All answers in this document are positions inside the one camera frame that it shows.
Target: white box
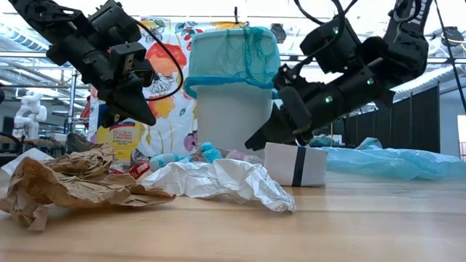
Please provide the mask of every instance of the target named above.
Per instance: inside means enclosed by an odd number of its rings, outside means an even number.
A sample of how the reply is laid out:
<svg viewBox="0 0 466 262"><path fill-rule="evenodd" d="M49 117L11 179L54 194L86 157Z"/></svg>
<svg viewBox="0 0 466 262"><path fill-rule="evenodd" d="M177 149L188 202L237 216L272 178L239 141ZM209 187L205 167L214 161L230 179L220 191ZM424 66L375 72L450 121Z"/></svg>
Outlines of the white box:
<svg viewBox="0 0 466 262"><path fill-rule="evenodd" d="M328 152L267 143L264 166L281 186L324 186Z"/></svg>

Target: black tape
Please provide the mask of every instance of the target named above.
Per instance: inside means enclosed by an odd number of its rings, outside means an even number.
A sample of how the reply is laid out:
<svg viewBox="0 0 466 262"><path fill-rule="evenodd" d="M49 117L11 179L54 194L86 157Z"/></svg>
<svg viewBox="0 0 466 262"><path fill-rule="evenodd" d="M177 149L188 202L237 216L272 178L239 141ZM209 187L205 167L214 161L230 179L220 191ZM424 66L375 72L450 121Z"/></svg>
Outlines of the black tape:
<svg viewBox="0 0 466 262"><path fill-rule="evenodd" d="M294 163L293 182L291 186L301 186L301 181L303 180L303 169L304 169L305 159L306 159L306 148L299 146L298 152L296 153L296 161Z"/></svg>

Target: wooden tabletop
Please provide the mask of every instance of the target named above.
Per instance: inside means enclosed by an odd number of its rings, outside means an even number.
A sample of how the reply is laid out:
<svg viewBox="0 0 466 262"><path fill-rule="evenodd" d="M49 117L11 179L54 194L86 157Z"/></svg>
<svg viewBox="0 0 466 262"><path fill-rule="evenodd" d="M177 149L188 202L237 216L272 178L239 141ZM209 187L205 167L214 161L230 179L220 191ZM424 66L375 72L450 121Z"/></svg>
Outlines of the wooden tabletop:
<svg viewBox="0 0 466 262"><path fill-rule="evenodd" d="M327 174L295 213L179 197L144 210L54 209L44 233L0 214L0 261L465 261L466 181Z"/></svg>

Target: humanoid robot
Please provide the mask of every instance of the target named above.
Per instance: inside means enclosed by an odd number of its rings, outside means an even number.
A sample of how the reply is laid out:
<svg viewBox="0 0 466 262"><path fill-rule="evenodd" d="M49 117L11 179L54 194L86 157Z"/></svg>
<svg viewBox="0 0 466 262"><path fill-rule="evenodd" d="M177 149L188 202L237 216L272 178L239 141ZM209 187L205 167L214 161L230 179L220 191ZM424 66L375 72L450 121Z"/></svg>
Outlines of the humanoid robot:
<svg viewBox="0 0 466 262"><path fill-rule="evenodd" d="M13 136L18 139L23 136L30 139L39 138L39 122L47 119L47 108L41 106L42 96L43 94L27 91L26 95L21 98L21 107L15 116ZM31 114L24 117L23 115L28 112L31 112Z"/></svg>

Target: brown paper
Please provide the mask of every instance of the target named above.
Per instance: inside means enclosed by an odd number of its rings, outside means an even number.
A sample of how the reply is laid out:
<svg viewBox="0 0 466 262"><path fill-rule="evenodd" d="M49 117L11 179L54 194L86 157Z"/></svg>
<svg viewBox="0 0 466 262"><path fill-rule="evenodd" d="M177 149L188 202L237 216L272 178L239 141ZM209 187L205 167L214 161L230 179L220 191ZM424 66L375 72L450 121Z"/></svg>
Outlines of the brown paper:
<svg viewBox="0 0 466 262"><path fill-rule="evenodd" d="M82 208L142 207L175 198L157 188L138 185L129 174L107 175L113 160L113 149L107 145L45 163L26 157L11 177L7 195L0 199L0 210L10 213L29 230L43 231L48 204Z"/></svg>

